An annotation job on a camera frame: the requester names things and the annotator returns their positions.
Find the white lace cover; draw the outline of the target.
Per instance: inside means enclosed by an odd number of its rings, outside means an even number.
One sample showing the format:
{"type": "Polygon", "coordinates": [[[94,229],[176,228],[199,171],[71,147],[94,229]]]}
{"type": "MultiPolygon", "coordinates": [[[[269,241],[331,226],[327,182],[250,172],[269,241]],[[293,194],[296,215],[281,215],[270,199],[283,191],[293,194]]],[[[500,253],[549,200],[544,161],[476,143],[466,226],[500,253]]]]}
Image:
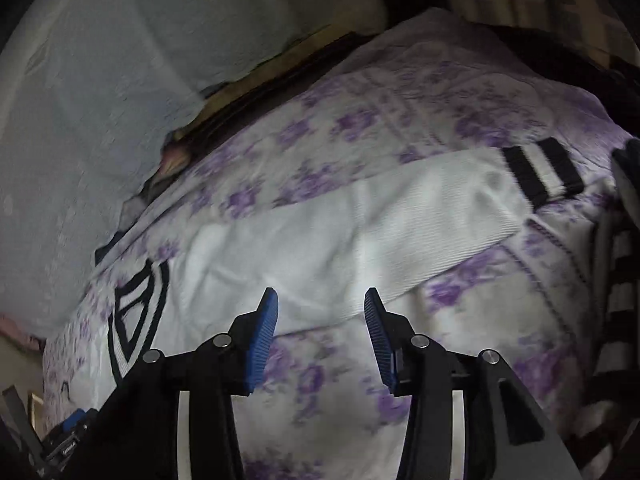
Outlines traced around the white lace cover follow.
{"type": "Polygon", "coordinates": [[[39,337],[77,307],[93,251],[213,88],[381,0],[36,0],[1,53],[1,311],[39,337]]]}

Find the black white striped garment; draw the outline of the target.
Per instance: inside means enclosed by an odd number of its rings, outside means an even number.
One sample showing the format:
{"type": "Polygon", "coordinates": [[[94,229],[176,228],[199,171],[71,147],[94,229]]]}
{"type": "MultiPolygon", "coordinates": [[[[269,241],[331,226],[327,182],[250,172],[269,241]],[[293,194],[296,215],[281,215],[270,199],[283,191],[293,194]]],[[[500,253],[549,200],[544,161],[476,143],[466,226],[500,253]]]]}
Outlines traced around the black white striped garment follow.
{"type": "Polygon", "coordinates": [[[585,479],[639,477],[639,141],[611,155],[615,194],[594,234],[596,365],[570,435],[585,479]]]}

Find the checkered beige curtain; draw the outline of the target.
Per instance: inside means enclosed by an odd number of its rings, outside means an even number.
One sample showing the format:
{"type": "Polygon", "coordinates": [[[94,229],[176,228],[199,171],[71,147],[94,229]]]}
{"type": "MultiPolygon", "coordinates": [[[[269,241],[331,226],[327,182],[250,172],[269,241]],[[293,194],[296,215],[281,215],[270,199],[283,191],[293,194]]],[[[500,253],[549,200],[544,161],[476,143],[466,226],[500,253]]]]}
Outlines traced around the checkered beige curtain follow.
{"type": "Polygon", "coordinates": [[[470,22],[550,32],[569,47],[610,67],[639,65],[639,35],[624,24],[611,0],[450,0],[470,22]]]}

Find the purple floral bed sheet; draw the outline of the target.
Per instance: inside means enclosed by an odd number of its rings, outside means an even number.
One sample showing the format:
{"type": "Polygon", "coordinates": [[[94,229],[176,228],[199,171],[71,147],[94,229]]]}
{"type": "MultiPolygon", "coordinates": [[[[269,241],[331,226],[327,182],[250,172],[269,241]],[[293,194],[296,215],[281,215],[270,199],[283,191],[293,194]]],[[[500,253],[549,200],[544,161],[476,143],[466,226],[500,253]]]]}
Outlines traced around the purple floral bed sheet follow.
{"type": "MultiPolygon", "coordinates": [[[[447,349],[499,351],[556,428],[570,430],[601,322],[591,237],[614,195],[611,153],[628,134],[591,93],[538,76],[490,32],[442,10],[357,49],[188,170],[107,254],[58,336],[102,326],[87,295],[114,261],[163,252],[198,219],[232,222],[436,155],[548,138],[574,160],[580,194],[404,296],[378,292],[447,349]]],[[[246,474],[392,478],[409,406],[378,374],[363,302],[340,324],[276,335],[262,383],[234,404],[246,474]]]]}

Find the folded blankets under lace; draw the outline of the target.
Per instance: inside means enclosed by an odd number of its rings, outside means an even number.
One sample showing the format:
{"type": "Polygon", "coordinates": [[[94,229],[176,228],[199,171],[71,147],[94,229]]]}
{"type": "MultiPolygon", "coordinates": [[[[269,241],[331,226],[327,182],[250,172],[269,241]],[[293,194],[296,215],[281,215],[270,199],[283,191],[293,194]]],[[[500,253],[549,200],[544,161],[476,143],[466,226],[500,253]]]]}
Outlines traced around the folded blankets under lace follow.
{"type": "Polygon", "coordinates": [[[122,205],[118,227],[107,244],[96,248],[94,262],[101,263],[142,212],[188,168],[257,116],[307,89],[372,38],[328,26],[294,42],[242,79],[216,87],[192,122],[168,134],[157,170],[122,205]]]}

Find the white knit v-neck sweater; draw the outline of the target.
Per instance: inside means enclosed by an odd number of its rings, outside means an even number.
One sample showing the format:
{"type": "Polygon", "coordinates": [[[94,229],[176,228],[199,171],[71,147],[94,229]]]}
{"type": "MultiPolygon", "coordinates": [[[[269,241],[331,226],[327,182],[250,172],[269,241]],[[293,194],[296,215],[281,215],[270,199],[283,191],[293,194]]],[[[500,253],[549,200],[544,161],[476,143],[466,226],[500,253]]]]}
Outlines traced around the white knit v-neck sweater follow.
{"type": "Polygon", "coordinates": [[[145,351],[194,349],[267,287],[279,298],[274,334],[340,324],[370,287],[387,301],[404,296],[584,187],[548,138],[436,155],[232,222],[198,219],[163,252],[120,258],[90,285],[103,324],[47,345],[44,398],[97,406],[145,351]]]}

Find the pink floral fabric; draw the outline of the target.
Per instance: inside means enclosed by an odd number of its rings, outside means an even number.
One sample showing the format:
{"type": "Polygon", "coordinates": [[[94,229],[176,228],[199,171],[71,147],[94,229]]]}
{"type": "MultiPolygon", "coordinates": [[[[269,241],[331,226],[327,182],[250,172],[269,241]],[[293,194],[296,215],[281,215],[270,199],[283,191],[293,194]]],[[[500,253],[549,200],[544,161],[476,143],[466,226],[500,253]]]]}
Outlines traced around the pink floral fabric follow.
{"type": "Polygon", "coordinates": [[[5,315],[0,315],[0,333],[7,340],[15,344],[17,348],[21,348],[30,352],[43,352],[46,342],[32,334],[21,329],[14,321],[5,315]]]}

